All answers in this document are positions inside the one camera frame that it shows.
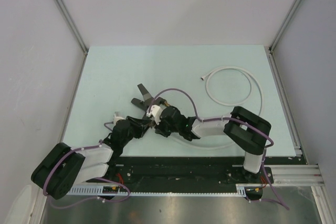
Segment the dark grey faucet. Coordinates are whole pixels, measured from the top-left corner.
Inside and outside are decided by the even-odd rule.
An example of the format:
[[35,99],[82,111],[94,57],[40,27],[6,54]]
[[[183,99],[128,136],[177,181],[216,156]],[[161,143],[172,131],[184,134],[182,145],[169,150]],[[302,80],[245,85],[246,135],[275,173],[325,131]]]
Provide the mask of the dark grey faucet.
[[131,100],[131,103],[133,105],[135,105],[137,108],[144,111],[144,115],[142,117],[143,120],[148,119],[148,117],[146,116],[146,112],[147,112],[147,109],[149,108],[149,105],[151,104],[151,102],[153,102],[153,105],[158,105],[158,106],[163,105],[164,107],[169,106],[168,102],[164,98],[162,98],[162,97],[158,97],[158,98],[152,97],[150,92],[145,88],[145,86],[142,83],[138,84],[137,87],[138,87],[140,93],[142,94],[143,99],[140,100],[140,99],[137,99],[137,98],[133,98]]

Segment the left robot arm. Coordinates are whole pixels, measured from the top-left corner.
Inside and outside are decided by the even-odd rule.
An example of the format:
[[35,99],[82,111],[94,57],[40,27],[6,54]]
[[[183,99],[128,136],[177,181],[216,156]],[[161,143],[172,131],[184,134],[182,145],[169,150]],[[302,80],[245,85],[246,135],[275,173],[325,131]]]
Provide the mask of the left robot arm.
[[35,168],[31,181],[43,190],[45,196],[55,200],[65,196],[74,185],[91,179],[110,182],[116,175],[116,169],[111,165],[131,140],[144,136],[150,124],[149,118],[116,116],[111,132],[97,145],[74,148],[58,143]]

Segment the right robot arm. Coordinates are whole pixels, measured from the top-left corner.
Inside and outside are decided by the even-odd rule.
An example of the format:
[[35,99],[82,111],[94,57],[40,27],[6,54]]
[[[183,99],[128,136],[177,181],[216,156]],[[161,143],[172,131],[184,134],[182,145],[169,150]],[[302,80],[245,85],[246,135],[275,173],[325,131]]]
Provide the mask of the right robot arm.
[[270,140],[271,124],[247,109],[236,106],[228,116],[199,119],[195,116],[185,117],[174,106],[162,109],[153,105],[146,115],[154,119],[155,132],[165,137],[177,133],[191,142],[209,136],[228,136],[245,151],[243,179],[254,183],[261,177],[260,168],[266,142]]

